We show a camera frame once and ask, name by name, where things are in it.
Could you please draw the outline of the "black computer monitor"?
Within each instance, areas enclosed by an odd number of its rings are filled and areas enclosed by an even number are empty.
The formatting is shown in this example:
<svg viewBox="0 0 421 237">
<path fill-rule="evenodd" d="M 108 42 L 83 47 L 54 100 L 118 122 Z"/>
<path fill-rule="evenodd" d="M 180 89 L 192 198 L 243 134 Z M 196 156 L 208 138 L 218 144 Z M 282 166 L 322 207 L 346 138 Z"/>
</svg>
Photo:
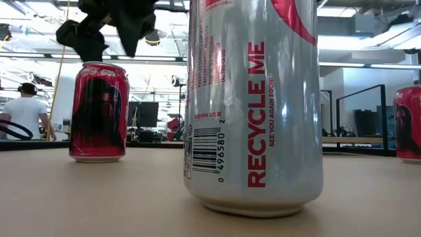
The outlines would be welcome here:
<svg viewBox="0 0 421 237">
<path fill-rule="evenodd" d="M 131 101 L 128 110 L 128 126 L 154 128 L 157 126 L 158 112 L 158 102 Z"/>
</svg>

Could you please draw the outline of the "wooden desk top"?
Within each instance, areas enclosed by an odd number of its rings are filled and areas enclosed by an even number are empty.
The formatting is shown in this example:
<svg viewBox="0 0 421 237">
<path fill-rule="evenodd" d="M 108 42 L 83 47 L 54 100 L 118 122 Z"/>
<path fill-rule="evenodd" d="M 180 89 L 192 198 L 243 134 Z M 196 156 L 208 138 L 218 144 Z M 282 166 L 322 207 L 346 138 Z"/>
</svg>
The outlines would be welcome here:
<svg viewBox="0 0 421 237">
<path fill-rule="evenodd" d="M 348 143 L 348 144 L 373 144 L 382 143 L 383 138 L 364 138 L 364 137 L 325 137 L 322 136 L 323 143 Z"/>
</svg>

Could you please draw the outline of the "red cola can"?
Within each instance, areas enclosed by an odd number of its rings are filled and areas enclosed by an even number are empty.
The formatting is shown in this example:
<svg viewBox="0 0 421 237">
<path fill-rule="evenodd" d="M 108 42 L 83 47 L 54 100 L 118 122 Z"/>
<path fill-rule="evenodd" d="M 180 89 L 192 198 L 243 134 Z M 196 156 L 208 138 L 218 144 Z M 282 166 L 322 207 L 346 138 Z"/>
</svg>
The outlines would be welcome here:
<svg viewBox="0 0 421 237">
<path fill-rule="evenodd" d="M 119 161 L 126 154 L 130 85 L 126 71 L 91 61 L 76 76 L 69 156 L 81 163 Z"/>
<path fill-rule="evenodd" d="M 421 85 L 398 90 L 393 105 L 397 158 L 421 165 Z"/>
</svg>

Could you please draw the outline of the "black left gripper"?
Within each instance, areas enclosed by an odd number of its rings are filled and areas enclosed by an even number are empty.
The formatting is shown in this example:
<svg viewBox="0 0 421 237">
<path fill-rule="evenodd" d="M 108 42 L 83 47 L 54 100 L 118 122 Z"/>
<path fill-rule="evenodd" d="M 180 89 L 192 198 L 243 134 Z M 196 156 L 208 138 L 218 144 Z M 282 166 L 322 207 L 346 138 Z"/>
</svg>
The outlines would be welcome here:
<svg viewBox="0 0 421 237">
<path fill-rule="evenodd" d="M 78 0 L 78 8 L 94 17 L 109 15 L 114 21 L 121 44 L 129 57 L 135 57 L 138 41 L 155 29 L 155 3 L 158 0 Z M 67 20 L 56 31 L 61 45 L 75 50 L 83 62 L 103 61 L 108 48 L 99 31 L 98 21 L 84 19 L 82 22 Z"/>
</svg>

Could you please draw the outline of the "standing person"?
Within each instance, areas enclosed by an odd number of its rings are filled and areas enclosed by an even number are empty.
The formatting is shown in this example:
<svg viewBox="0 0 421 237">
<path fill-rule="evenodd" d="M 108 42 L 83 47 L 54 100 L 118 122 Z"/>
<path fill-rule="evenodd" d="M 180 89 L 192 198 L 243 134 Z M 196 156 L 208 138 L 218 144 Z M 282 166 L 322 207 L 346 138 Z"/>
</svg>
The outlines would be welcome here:
<svg viewBox="0 0 421 237">
<path fill-rule="evenodd" d="M 46 131 L 50 129 L 50 137 L 52 137 L 53 141 L 56 141 L 57 137 L 49 124 L 47 108 L 35 98 L 37 93 L 36 86 L 32 83 L 22 83 L 18 87 L 18 91 L 20 92 L 20 97 L 5 103 L 3 112 L 0 113 L 0 119 L 27 128 L 33 134 L 34 140 L 40 139 L 40 120 Z"/>
</svg>

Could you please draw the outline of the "white building column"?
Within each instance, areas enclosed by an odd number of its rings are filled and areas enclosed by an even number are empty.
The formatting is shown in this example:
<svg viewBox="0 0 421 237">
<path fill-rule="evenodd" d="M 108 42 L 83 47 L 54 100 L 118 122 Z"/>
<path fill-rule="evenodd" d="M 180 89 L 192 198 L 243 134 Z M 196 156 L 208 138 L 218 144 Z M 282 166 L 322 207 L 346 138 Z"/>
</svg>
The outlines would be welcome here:
<svg viewBox="0 0 421 237">
<path fill-rule="evenodd" d="M 57 141 L 63 141 L 68 138 L 68 135 L 64 133 L 63 120 L 72 118 L 74 86 L 74 76 L 64 74 L 60 77 L 51 119 Z"/>
</svg>

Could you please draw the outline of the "black framed glass partition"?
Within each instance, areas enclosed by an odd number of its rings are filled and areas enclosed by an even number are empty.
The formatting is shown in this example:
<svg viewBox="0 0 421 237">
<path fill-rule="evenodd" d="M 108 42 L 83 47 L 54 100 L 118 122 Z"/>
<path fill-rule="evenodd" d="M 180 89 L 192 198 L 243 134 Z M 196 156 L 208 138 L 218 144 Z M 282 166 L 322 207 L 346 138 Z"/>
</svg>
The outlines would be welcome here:
<svg viewBox="0 0 421 237">
<path fill-rule="evenodd" d="M 338 130 L 341 127 L 340 124 L 340 118 L 341 118 L 341 111 L 340 111 L 340 101 L 343 99 L 346 99 L 348 97 L 352 97 L 354 95 L 363 93 L 363 92 L 367 92 L 370 90 L 373 90 L 374 88 L 379 88 L 380 89 L 380 107 L 381 107 L 381 115 L 380 115 L 380 121 L 382 122 L 382 136 L 381 138 L 383 138 L 383 142 L 382 142 L 382 149 L 379 150 L 379 153 L 375 153 L 376 155 L 382 155 L 382 156 L 387 156 L 388 153 L 390 152 L 389 150 L 389 139 L 388 139 L 388 129 L 387 129 L 387 114 L 386 114 L 386 96 L 385 96 L 385 85 L 384 84 L 378 84 L 376 86 L 372 86 L 360 91 L 357 91 L 355 93 L 350 93 L 348 95 L 344 95 L 343 97 L 339 97 L 336 99 L 336 137 L 341 137 L 339 135 Z M 337 144 L 337 148 L 338 149 L 342 149 L 342 147 L 340 146 L 340 144 L 342 143 L 336 143 Z"/>
</svg>

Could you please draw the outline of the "long ceiling light strip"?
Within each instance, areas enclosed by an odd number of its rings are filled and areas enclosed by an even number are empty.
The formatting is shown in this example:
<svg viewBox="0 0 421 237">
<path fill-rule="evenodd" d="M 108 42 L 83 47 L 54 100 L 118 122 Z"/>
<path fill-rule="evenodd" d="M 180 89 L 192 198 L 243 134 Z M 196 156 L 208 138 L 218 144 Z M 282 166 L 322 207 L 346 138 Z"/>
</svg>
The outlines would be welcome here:
<svg viewBox="0 0 421 237">
<path fill-rule="evenodd" d="M 319 62 L 319 66 L 339 67 L 339 68 L 373 68 L 373 69 L 391 69 L 391 70 L 421 70 L 421 65 L 402 65 L 402 64 Z"/>
<path fill-rule="evenodd" d="M 43 54 L 43 53 L 5 53 L 0 52 L 0 57 L 9 59 L 31 59 L 35 61 L 59 61 L 63 59 L 66 63 L 80 63 L 81 58 L 78 55 L 61 54 Z M 186 65 L 185 57 L 127 57 L 121 55 L 103 55 L 105 63 L 127 63 L 127 64 L 154 64 L 154 65 Z"/>
</svg>

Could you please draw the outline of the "black ceiling device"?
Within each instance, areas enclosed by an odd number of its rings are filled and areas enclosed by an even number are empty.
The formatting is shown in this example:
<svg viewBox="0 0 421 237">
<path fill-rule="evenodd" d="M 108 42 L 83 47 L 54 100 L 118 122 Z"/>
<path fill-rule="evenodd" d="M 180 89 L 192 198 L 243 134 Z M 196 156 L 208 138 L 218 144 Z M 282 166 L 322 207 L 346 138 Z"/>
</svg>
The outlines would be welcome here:
<svg viewBox="0 0 421 237">
<path fill-rule="evenodd" d="M 10 41 L 12 34 L 10 31 L 10 25 L 5 23 L 0 23 L 0 41 Z"/>
</svg>

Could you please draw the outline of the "silver diet cola can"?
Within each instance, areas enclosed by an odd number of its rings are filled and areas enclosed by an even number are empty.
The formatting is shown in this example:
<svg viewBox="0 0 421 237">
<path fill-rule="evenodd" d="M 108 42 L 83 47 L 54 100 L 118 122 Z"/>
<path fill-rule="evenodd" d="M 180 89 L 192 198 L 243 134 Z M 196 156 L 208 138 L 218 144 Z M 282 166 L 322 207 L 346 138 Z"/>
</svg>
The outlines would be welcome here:
<svg viewBox="0 0 421 237">
<path fill-rule="evenodd" d="M 184 184 L 215 211 L 299 212 L 322 192 L 316 0 L 190 0 Z"/>
</svg>

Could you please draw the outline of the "black background cabinet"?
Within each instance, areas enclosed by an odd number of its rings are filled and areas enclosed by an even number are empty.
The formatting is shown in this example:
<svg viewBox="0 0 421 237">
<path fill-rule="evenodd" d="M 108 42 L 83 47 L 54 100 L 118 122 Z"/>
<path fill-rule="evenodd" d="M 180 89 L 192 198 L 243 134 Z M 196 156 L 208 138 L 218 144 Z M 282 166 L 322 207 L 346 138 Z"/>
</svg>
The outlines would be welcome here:
<svg viewBox="0 0 421 237">
<path fill-rule="evenodd" d="M 358 137 L 371 137 L 377 133 L 377 113 L 371 110 L 353 111 Z"/>
</svg>

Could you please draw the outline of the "red and black machine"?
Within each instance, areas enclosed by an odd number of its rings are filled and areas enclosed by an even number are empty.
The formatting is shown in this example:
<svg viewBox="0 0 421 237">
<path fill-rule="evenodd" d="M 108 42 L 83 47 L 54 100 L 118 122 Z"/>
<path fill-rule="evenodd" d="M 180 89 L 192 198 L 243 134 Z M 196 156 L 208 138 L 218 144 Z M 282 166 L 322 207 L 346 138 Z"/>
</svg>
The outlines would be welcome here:
<svg viewBox="0 0 421 237">
<path fill-rule="evenodd" d="M 184 121 L 174 118 L 167 123 L 167 128 L 169 131 L 166 134 L 166 137 L 170 141 L 180 141 L 183 140 L 184 134 Z"/>
</svg>

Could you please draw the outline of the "black narrow partition frame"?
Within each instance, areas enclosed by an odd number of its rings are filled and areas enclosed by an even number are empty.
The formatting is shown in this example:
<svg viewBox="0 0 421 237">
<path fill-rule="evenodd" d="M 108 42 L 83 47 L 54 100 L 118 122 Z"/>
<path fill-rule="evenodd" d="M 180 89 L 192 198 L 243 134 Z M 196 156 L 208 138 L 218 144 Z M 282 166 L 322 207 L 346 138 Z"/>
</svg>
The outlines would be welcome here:
<svg viewBox="0 0 421 237">
<path fill-rule="evenodd" d="M 333 127 L 333 96 L 332 90 L 320 90 L 320 93 L 325 97 L 325 99 L 329 102 L 329 122 L 330 122 L 330 131 L 329 134 L 331 136 L 334 135 L 334 127 Z"/>
</svg>

